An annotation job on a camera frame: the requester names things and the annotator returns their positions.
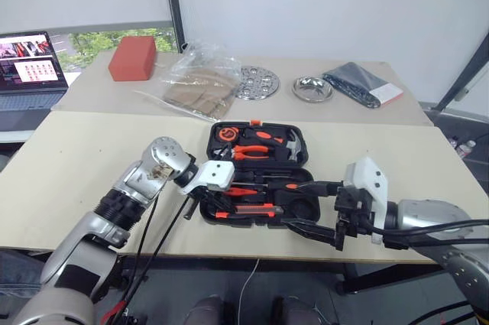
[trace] tool kit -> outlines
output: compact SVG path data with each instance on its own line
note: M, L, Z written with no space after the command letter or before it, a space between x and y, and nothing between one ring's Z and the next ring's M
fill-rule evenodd
M302 168L308 154L296 126L218 122L211 128L207 156L235 164L228 191L209 192L199 199L207 222L280 227L282 218L318 221L318 197L301 191L300 184L312 181L313 176Z

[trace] trees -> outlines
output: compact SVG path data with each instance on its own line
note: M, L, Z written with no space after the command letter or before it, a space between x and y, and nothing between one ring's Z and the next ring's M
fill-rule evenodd
M63 71L79 71L87 67L100 51L116 48L125 36L153 36L158 51L176 52L173 28L74 33L70 34L70 43L78 53L76 55L68 55L66 52L62 52L57 55Z

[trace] laptop keyboard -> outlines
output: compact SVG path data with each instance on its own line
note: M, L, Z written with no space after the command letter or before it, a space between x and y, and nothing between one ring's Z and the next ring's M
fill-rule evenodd
M38 93L0 95L0 111L27 111L29 109L50 109L63 93Z

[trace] laptop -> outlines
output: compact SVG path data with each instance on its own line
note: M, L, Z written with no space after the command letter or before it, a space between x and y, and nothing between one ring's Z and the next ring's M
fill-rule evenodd
M0 132L35 130L67 90L47 32L0 34Z

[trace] red cable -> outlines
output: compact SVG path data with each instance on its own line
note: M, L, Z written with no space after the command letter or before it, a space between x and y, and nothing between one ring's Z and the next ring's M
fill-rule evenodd
M107 321L114 315L116 315L121 309L123 309L126 305L126 301L120 301L118 304L114 306L107 314L105 314L100 320L100 325L105 325Z

